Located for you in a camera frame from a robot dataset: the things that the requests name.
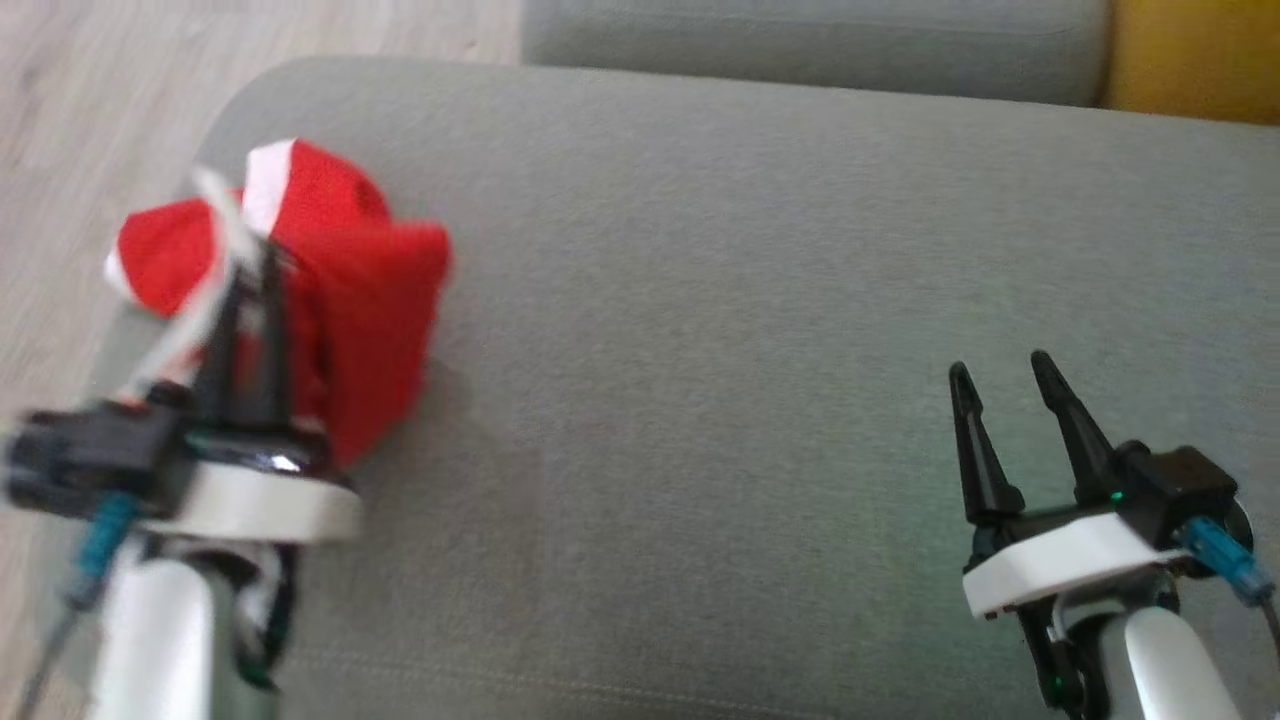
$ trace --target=blue cable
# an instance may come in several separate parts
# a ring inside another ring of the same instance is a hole
[[[99,503],[93,524],[76,559],[78,575],[67,593],[67,602],[73,609],[83,612],[97,603],[106,585],[106,575],[111,570],[115,551],[129,534],[129,527],[133,525],[137,512],[137,500],[124,492],[109,493]]]
[[[1203,516],[1193,518],[1183,527],[1181,543],[1192,557],[1221,575],[1245,607],[1262,610],[1276,646],[1276,657],[1280,659],[1280,618],[1272,602],[1276,583],[1258,568],[1253,553],[1235,542],[1221,525]]]
[[[44,656],[36,671],[27,682],[22,694],[22,705],[18,707],[18,720],[35,717],[36,706],[44,693],[45,683],[54,669],[54,662],[61,655],[63,648],[70,641],[72,630],[76,629],[76,620],[83,612],[88,612],[97,605],[102,588],[106,587],[106,575],[111,571],[111,560],[120,543],[129,534],[129,527],[138,514],[138,505],[133,496],[123,492],[113,492],[97,506],[93,515],[93,524],[90,527],[84,543],[81,546],[79,556],[76,559],[76,578],[68,588],[64,600],[67,612],[54,626],[45,644]]]

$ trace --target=white trim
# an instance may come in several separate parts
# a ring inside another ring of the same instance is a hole
[[[280,218],[284,190],[289,186],[293,145],[297,138],[256,147],[248,154],[244,172],[244,223],[257,234],[269,237]]]
[[[1151,547],[1124,519],[1107,512],[1001,550],[965,574],[964,594],[977,618],[1185,555]]]
[[[102,263],[102,277],[106,278],[106,284],[111,290],[137,305],[138,296],[133,292],[133,286],[129,284],[129,275],[124,274],[124,263],[120,263],[120,251],[115,247],[111,249],[111,254]]]
[[[360,496],[326,480],[200,462],[178,515],[142,527],[156,533],[261,542],[351,539],[360,534]]]

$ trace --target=gray upholstery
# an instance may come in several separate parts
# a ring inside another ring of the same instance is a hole
[[[417,414],[307,552],[287,717],[1047,717],[969,618],[946,372],[1032,506],[1046,347],[1114,441],[1194,443],[1276,530],[1276,129],[392,59],[285,65],[200,160],[302,136],[457,268]],[[154,325],[125,314],[102,388]],[[1185,588],[1247,716],[1262,620]]]
[[[524,59],[1092,105],[1107,0],[529,0]]]

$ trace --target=wooden floor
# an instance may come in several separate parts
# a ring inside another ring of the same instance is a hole
[[[0,432],[82,397],[113,234],[169,200],[239,87],[316,54],[515,63],[518,18],[520,0],[0,0]],[[33,661],[37,521],[0,510],[0,717]],[[55,678],[38,716],[83,703]]]

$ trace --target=black connector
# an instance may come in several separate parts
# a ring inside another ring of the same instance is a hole
[[[1116,512],[1152,547],[1176,547],[1174,533],[1192,518],[1229,524],[1239,486],[1194,447],[1153,455],[1146,445],[1129,441],[1116,448],[1110,465],[1124,492]]]
[[[187,391],[154,388],[145,405],[102,401],[76,413],[33,413],[9,445],[6,483],[18,507],[87,519],[108,493],[168,518],[189,482]]]

